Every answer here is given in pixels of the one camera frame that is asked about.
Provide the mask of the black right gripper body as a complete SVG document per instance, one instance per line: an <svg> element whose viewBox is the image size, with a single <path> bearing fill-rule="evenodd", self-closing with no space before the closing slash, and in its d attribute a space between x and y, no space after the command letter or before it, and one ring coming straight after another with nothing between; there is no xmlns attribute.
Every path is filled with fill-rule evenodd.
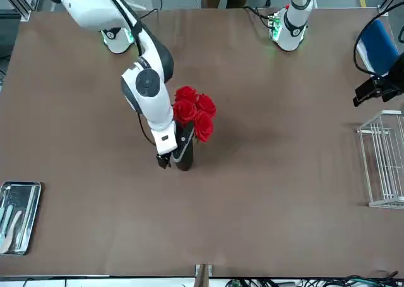
<svg viewBox="0 0 404 287"><path fill-rule="evenodd" d="M177 148L172 152L175 162L193 162L193 136L194 124L176 125Z"/></svg>

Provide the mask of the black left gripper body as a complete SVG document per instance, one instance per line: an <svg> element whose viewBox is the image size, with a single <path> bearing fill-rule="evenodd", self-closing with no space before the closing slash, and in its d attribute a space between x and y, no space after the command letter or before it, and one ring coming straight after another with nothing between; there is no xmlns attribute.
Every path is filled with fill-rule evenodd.
<svg viewBox="0 0 404 287"><path fill-rule="evenodd" d="M388 102L403 94L403 77L388 74L379 80L379 89L383 102Z"/></svg>

